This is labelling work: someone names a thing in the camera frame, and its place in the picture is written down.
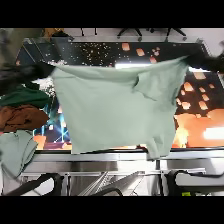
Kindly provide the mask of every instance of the floor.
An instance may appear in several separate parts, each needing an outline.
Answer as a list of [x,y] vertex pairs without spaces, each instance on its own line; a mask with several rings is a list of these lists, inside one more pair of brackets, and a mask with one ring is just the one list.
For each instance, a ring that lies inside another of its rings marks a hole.
[[[115,36],[120,32],[121,28],[97,28],[98,36]],[[155,28],[154,33],[146,31],[145,28],[141,28],[143,36],[155,36],[161,37],[166,35],[167,29]],[[219,45],[224,40],[224,28],[182,28],[182,31],[188,36],[188,40],[196,41],[197,38],[204,40],[208,46],[211,55],[219,55],[222,52],[222,47]],[[65,28],[65,32],[71,36],[81,36],[82,32],[80,28]],[[95,35],[95,28],[83,28],[85,36]],[[136,32],[133,29],[127,30],[124,36],[136,36]],[[175,30],[171,30],[170,35],[181,37]]]

